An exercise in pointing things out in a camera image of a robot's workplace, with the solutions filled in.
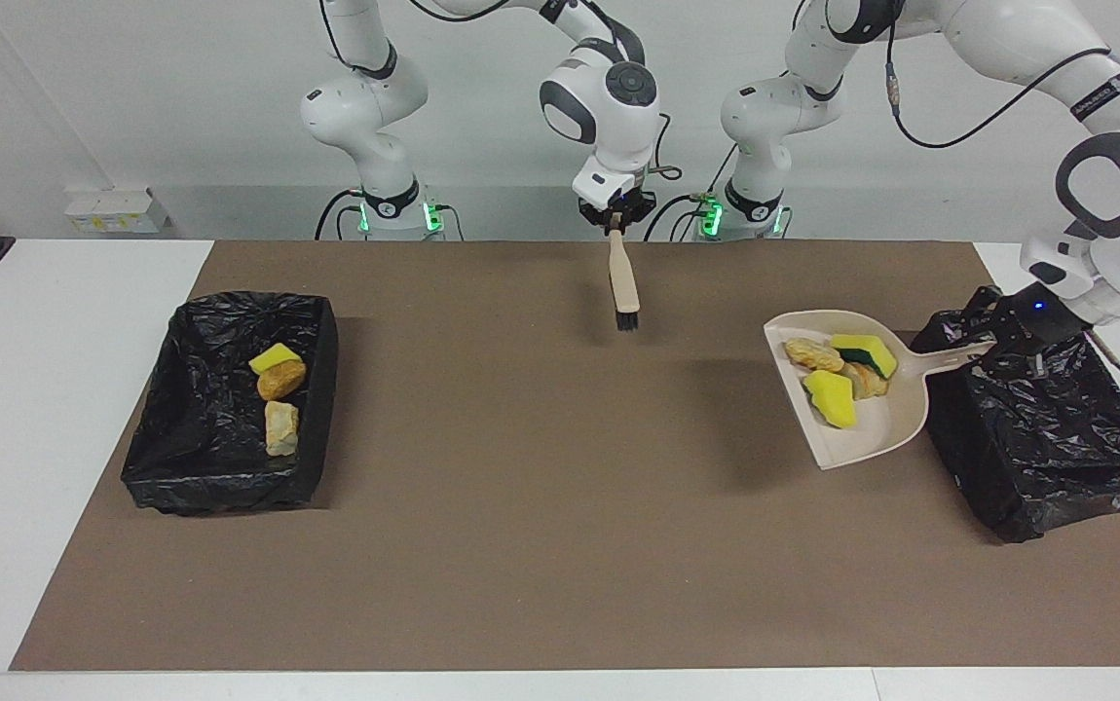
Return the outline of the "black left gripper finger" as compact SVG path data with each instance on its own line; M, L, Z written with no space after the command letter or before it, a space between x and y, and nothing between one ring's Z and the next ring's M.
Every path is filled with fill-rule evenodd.
M1044 354L1027 353L1005 343L996 343L984 353L983 372L992 378L1045 378L1049 374Z
M1008 334L1008 323L1002 298L999 286L977 288L959 312L959 338L1004 338Z

